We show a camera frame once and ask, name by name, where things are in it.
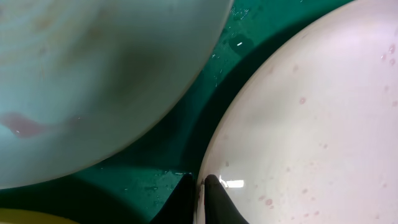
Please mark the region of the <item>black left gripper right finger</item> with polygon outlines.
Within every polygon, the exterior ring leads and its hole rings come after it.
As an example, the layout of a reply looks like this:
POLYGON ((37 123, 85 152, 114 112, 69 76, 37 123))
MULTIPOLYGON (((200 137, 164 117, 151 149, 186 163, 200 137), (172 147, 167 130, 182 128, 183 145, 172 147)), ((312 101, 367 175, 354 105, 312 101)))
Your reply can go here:
POLYGON ((213 174, 205 179, 204 205, 206 224, 248 224, 213 174))

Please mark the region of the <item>white plate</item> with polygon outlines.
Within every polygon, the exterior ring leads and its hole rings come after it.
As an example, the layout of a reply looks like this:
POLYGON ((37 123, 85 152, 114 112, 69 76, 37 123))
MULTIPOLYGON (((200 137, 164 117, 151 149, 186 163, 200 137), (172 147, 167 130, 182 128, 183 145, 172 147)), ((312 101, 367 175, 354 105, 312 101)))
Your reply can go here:
POLYGON ((397 2, 352 1, 273 53, 223 115, 198 175, 249 223, 397 222, 397 2))

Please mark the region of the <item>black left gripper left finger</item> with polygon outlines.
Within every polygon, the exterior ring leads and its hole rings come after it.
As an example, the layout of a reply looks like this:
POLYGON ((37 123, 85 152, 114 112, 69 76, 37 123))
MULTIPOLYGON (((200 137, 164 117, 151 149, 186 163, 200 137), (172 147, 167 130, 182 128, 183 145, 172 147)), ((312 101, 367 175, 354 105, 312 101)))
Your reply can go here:
POLYGON ((184 174, 150 224, 192 224, 195 190, 193 176, 184 174))

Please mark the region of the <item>light blue plate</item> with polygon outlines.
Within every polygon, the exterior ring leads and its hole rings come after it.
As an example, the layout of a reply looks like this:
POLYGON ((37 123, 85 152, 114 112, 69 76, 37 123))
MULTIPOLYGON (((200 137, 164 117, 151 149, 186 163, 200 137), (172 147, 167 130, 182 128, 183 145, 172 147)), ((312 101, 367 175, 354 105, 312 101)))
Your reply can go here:
POLYGON ((139 139, 192 85, 232 0, 1 2, 1 188, 139 139))

